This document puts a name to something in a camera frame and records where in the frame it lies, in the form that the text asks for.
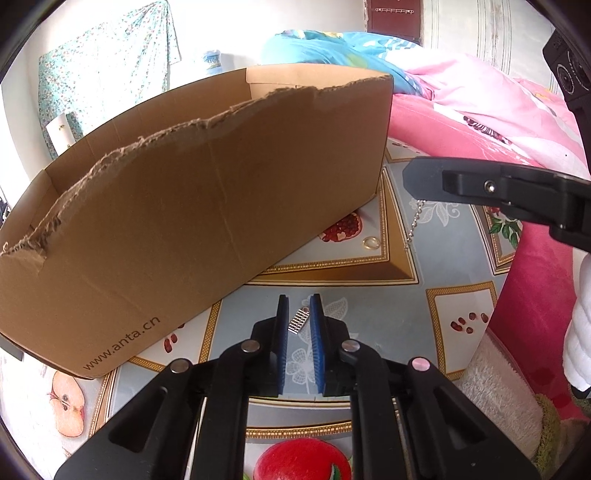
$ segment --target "green leaf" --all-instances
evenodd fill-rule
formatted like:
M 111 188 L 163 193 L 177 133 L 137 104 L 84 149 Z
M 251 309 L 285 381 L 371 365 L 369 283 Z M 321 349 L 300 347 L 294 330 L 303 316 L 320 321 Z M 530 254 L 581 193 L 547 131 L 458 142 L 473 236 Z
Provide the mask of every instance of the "green leaf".
M 488 230 L 489 233 L 499 233 L 501 231 L 501 227 L 503 226 L 502 223 L 495 223 L 491 226 L 491 229 Z
M 329 480 L 340 480 L 340 470 L 334 463 L 332 468 L 330 469 L 330 478 Z
M 513 246 L 513 248 L 515 248 L 517 250 L 517 245 L 519 245 L 519 239 L 517 238 L 516 233 L 511 234 L 511 237 L 509 238 L 509 242 L 511 242 L 511 245 Z

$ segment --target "pink blanket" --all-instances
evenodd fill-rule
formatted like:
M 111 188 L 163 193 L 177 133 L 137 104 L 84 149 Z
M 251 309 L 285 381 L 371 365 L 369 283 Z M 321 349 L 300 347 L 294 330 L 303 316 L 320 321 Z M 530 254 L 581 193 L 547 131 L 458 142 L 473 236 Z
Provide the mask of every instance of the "pink blanket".
M 506 126 L 493 116 L 505 115 L 506 118 L 510 115 L 508 104 L 504 105 L 507 108 L 504 114 L 503 109 L 494 102 L 484 102 L 481 108 L 468 108 L 469 102 L 465 97 L 462 100 L 463 111 L 459 112 L 450 106 L 438 105 L 416 96 L 394 95 L 389 136 L 428 155 L 478 158 L 548 168 L 550 165 L 545 162 L 545 158 L 538 157 L 539 161 L 533 159 L 534 151 L 523 148 L 523 142 L 515 142 L 514 139 L 537 135 L 535 138 L 547 140 L 551 137 L 554 142 L 565 142 L 574 150 L 577 148 L 560 126 L 558 129 L 546 130 L 551 125 L 549 120 L 555 118 L 554 114 L 540 108 L 533 100 L 535 97 L 521 87 L 534 89 L 530 82 L 520 82 L 500 83 L 495 96 L 508 98 L 506 91 L 511 89 L 512 94 L 523 97 L 518 105 L 522 105 L 529 114 L 524 116 L 514 112 L 514 118 L 520 118 L 523 122 L 522 132 L 519 131 L 519 122 L 508 122 Z M 437 98 L 436 85 L 433 81 L 430 85 L 434 87 L 434 96 Z M 576 127 L 564 102 L 549 92 L 546 94 L 547 98 L 538 98 L 542 102 L 558 103 L 554 105 L 554 113 L 564 116 L 564 123 Z M 531 105 L 527 104 L 525 98 L 529 99 Z M 582 148 L 577 150 L 577 155 L 582 155 Z M 576 156 L 562 162 L 560 166 L 567 173 L 572 173 L 573 169 L 580 172 L 581 167 L 584 167 L 583 161 L 584 155 L 582 160 Z M 551 398 L 562 418 L 582 416 L 570 401 L 569 386 L 562 370 L 564 334 L 575 298 L 573 249 L 552 240 L 547 227 L 524 224 L 519 248 L 496 305 L 491 328 L 514 356 L 533 390 Z

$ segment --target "floral fabric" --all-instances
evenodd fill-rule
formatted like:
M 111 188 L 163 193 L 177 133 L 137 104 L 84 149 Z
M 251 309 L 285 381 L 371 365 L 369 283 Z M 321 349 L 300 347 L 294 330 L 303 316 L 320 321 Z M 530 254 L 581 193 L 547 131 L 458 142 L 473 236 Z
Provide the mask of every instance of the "floral fabric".
M 105 22 L 39 58 L 39 121 L 65 112 L 76 140 L 121 112 L 168 90 L 180 61 L 173 18 L 157 1 Z

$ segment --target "black device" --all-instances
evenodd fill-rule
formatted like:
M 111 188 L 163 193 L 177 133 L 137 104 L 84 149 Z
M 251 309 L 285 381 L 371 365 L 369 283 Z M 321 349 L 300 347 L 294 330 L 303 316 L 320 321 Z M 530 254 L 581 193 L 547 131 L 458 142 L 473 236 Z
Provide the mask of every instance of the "black device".
M 557 28 L 543 53 L 575 114 L 589 162 L 591 3 L 528 1 Z M 62 3 L 0 3 L 0 81 L 34 29 Z M 556 240 L 591 251 L 588 182 L 539 168 L 429 157 L 409 163 L 404 184 L 415 198 L 499 206 L 512 217 L 548 225 Z M 282 388 L 286 304 L 281 298 L 274 318 L 258 322 L 250 339 L 219 359 L 198 365 L 173 361 L 60 468 L 56 479 L 180 479 L 198 428 L 191 479 L 241 478 L 248 397 L 276 396 Z M 319 297 L 314 304 L 309 321 L 317 329 L 314 351 L 322 353 L 315 370 L 324 375 L 325 394 L 350 395 L 356 480 L 539 478 L 434 366 L 424 359 L 408 365 L 381 359 L 349 339 L 342 322 L 324 317 Z M 588 478 L 590 472 L 587 429 L 553 480 Z M 0 476 L 40 478 L 1 421 Z

